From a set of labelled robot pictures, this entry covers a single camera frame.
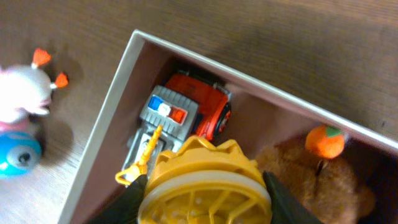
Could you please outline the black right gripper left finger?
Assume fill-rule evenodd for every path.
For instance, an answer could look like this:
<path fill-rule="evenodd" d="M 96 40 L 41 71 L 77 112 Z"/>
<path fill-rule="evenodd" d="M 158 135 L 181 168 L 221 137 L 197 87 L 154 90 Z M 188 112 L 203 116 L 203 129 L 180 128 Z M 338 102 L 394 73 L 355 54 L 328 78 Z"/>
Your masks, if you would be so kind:
<path fill-rule="evenodd" d="M 140 175 L 124 193 L 107 208 L 86 223 L 89 224 L 137 224 L 140 204 L 144 199 L 147 175 Z"/>

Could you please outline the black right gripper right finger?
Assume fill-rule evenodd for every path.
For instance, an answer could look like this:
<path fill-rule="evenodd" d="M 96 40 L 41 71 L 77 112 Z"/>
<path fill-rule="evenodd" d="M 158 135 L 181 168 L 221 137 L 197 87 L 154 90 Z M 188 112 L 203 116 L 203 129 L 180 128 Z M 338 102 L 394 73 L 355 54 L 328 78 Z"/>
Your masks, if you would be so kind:
<path fill-rule="evenodd" d="M 272 224 L 323 224 L 311 214 L 271 172 L 263 179 L 271 196 Z"/>

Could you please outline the brown plush toy with orange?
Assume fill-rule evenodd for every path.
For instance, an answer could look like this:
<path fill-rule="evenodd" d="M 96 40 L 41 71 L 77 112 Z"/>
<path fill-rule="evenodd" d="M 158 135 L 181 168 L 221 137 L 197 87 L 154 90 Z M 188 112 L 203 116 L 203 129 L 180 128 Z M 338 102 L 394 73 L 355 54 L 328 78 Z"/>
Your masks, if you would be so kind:
<path fill-rule="evenodd" d="M 321 125 L 265 147 L 256 160 L 321 222 L 357 223 L 374 210 L 376 195 L 341 156 L 345 144 L 340 129 Z"/>

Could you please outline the yellow plastic cage ball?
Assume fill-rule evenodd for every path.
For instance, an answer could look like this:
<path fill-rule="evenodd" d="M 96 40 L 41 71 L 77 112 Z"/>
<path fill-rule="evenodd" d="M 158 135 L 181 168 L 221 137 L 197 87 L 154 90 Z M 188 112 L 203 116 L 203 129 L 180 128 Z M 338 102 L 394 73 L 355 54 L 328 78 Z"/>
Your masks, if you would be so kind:
<path fill-rule="evenodd" d="M 192 136 L 157 156 L 137 221 L 269 224 L 271 203 L 257 162 L 235 140 L 214 146 Z"/>

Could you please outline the white cardboard box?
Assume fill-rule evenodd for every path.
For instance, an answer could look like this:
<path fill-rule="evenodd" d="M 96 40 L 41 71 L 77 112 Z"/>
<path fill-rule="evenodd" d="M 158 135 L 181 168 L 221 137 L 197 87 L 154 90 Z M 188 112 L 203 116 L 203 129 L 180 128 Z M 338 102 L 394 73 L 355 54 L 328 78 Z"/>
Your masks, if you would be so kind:
<path fill-rule="evenodd" d="M 139 111 L 153 87 L 166 79 L 177 60 L 227 82 L 234 93 L 233 118 L 222 139 L 237 140 L 249 156 L 317 123 L 346 131 L 353 142 L 348 158 L 377 195 L 376 209 L 367 222 L 397 222 L 395 140 L 222 63 L 135 30 L 88 139 L 60 223 L 85 222 L 117 192 L 114 175 L 127 156 L 127 140 L 138 127 Z"/>

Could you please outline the blue round toy ball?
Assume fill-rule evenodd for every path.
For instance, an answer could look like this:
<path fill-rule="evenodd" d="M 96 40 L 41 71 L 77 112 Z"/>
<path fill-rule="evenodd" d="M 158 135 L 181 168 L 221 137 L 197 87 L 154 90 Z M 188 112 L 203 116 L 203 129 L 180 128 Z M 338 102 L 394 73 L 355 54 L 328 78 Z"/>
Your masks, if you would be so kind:
<path fill-rule="evenodd" d="M 42 147 L 32 135 L 21 131 L 1 133 L 1 179 L 30 172 L 42 157 Z"/>

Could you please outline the red grey toy truck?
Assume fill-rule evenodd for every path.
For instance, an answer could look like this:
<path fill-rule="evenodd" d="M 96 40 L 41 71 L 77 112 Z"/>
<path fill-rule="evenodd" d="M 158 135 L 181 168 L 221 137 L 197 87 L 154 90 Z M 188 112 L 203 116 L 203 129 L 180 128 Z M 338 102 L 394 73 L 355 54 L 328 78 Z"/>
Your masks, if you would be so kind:
<path fill-rule="evenodd" d="M 223 80 L 205 72 L 177 71 L 149 95 L 139 115 L 141 125 L 127 142 L 129 152 L 115 175 L 116 182 L 124 186 L 134 182 L 132 167 L 158 126 L 162 126 L 162 132 L 146 162 L 146 174 L 152 172 L 160 152 L 177 152 L 190 136 L 214 140 L 226 127 L 231 110 L 231 92 Z"/>

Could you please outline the pink white toy figure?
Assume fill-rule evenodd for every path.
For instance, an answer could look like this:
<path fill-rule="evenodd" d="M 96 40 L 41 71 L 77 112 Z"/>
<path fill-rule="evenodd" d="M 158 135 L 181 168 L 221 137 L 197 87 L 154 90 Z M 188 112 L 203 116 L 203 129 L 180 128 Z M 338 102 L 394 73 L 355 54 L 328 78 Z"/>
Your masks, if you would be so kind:
<path fill-rule="evenodd" d="M 34 51 L 29 65 L 1 69 L 1 131 L 24 131 L 30 115 L 49 114 L 52 92 L 65 88 L 68 77 L 61 72 L 52 81 L 42 67 L 52 56 L 41 48 Z"/>

